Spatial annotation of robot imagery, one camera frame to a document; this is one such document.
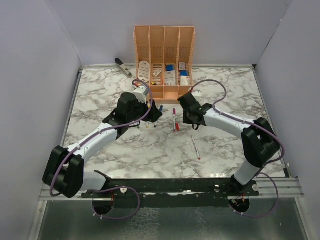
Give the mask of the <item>white pen red tip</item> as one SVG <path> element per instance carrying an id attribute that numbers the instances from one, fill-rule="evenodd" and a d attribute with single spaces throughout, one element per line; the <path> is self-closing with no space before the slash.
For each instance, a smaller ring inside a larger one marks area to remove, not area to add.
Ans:
<path id="1" fill-rule="evenodd" d="M 196 152 L 196 156 L 197 156 L 198 160 L 201 160 L 201 155 L 200 155 L 200 152 L 198 150 L 198 147 L 197 147 L 197 144 L 196 144 L 196 141 L 195 141 L 195 138 L 193 135 L 191 136 L 191 140 L 192 140 L 195 152 Z"/>

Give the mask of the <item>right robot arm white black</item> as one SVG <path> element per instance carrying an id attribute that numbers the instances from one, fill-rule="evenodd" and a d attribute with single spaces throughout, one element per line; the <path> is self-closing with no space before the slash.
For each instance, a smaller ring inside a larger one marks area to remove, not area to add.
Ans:
<path id="1" fill-rule="evenodd" d="M 263 117 L 239 121 L 233 115 L 227 117 L 209 103 L 200 105 L 191 93 L 181 96 L 178 102 L 183 109 L 183 123 L 192 125 L 194 130 L 199 126 L 213 127 L 242 140 L 245 160 L 229 184 L 234 195 L 242 195 L 248 183 L 280 149 L 269 122 Z"/>

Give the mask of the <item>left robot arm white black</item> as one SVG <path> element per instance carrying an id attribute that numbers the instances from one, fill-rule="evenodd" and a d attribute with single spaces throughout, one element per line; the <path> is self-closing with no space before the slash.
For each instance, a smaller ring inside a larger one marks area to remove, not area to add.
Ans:
<path id="1" fill-rule="evenodd" d="M 111 190 L 109 177 L 98 170 L 85 171 L 85 164 L 107 145 L 118 140 L 141 122 L 155 123 L 162 117 L 154 100 L 139 101 L 130 92 L 122 93 L 117 107 L 96 130 L 68 147 L 58 145 L 49 157 L 42 181 L 50 187 L 52 197 L 74 197 L 80 191 L 94 191 L 106 197 Z"/>

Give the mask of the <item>white pen purple tip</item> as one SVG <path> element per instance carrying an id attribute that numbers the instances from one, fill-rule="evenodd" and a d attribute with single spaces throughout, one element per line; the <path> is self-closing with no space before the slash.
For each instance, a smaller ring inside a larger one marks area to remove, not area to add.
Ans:
<path id="1" fill-rule="evenodd" d="M 177 131 L 176 114 L 173 114 L 173 131 Z"/>

